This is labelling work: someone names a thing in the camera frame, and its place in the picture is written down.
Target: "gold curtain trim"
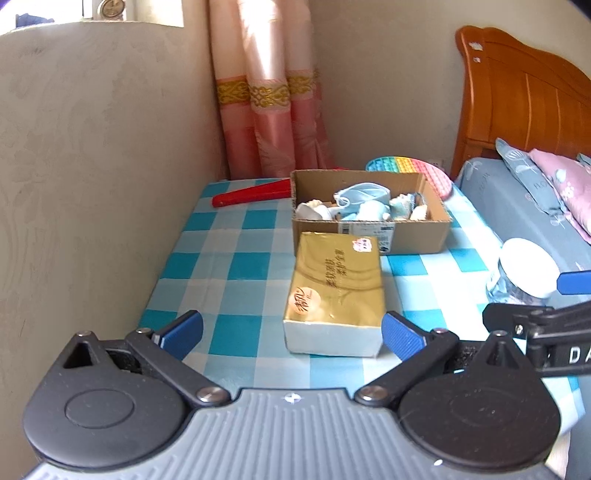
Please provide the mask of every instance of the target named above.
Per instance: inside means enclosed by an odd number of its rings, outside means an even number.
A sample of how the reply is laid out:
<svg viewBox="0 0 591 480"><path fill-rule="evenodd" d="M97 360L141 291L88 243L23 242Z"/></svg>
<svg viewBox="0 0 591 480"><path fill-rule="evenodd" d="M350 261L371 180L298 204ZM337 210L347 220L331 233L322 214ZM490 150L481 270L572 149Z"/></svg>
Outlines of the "gold curtain trim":
<svg viewBox="0 0 591 480"><path fill-rule="evenodd" d="M311 75L289 75L287 84L273 86L248 85L245 78L217 84L217 101L220 105L252 102L259 108L288 106L291 95L302 95L314 90L318 70Z"/></svg>
<svg viewBox="0 0 591 480"><path fill-rule="evenodd" d="M220 105L249 102L251 93L245 79L230 80L217 84L217 101Z"/></svg>
<svg viewBox="0 0 591 480"><path fill-rule="evenodd" d="M315 75L289 75L287 84L290 87L290 94L301 95L309 93L314 88Z"/></svg>
<svg viewBox="0 0 591 480"><path fill-rule="evenodd" d="M285 83L273 86L251 85L251 102L259 108L289 106L290 90Z"/></svg>

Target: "pink curtain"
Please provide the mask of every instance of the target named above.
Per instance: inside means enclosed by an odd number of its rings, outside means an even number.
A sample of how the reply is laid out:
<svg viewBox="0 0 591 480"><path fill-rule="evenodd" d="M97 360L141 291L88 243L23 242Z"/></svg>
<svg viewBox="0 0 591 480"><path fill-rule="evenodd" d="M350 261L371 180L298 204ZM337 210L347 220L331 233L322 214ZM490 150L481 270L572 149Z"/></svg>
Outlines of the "pink curtain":
<svg viewBox="0 0 591 480"><path fill-rule="evenodd" d="M307 0L210 0L210 21L231 178L332 168Z"/></svg>

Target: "wooden headboard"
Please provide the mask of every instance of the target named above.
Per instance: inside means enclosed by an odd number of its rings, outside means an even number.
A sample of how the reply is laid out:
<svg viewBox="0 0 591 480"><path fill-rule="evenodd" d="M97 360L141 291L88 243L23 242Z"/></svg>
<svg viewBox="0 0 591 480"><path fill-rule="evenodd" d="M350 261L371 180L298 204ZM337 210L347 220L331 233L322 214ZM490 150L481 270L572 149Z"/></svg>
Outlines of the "wooden headboard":
<svg viewBox="0 0 591 480"><path fill-rule="evenodd" d="M466 160L499 158L495 139L575 158L591 155L591 80L561 57L497 28L462 27L466 67L451 177Z"/></svg>

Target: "plastic jar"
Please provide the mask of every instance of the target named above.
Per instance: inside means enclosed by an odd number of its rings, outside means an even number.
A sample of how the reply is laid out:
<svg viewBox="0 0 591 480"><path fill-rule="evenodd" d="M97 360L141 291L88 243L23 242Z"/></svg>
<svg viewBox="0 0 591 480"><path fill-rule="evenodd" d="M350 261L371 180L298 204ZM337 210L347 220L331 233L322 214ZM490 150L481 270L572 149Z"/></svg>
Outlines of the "plastic jar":
<svg viewBox="0 0 591 480"><path fill-rule="evenodd" d="M502 248L496 268L486 283L492 303L545 306L556 290L560 270L539 245L523 238L511 238Z"/></svg>

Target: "blue checkered cloth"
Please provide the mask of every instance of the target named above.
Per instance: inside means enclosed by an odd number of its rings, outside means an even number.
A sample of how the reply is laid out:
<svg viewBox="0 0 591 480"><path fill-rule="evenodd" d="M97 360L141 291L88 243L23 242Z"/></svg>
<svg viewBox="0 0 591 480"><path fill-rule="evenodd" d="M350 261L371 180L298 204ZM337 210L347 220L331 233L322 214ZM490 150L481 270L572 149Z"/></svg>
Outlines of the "blue checkered cloth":
<svg viewBox="0 0 591 480"><path fill-rule="evenodd" d="M204 189L140 325L158 329L187 310L201 312L203 339L185 363L233 395L241 387L346 387L352 394L400 360L386 349L377 358L287 351L282 319L295 264L291 201L212 208L212 196L266 181L224 181ZM381 257L386 307L424 330L446 327L464 340L484 340L485 283L501 242L459 189L445 204L453 224L441 253ZM579 384L568 378L544 382L566 431L584 414Z"/></svg>

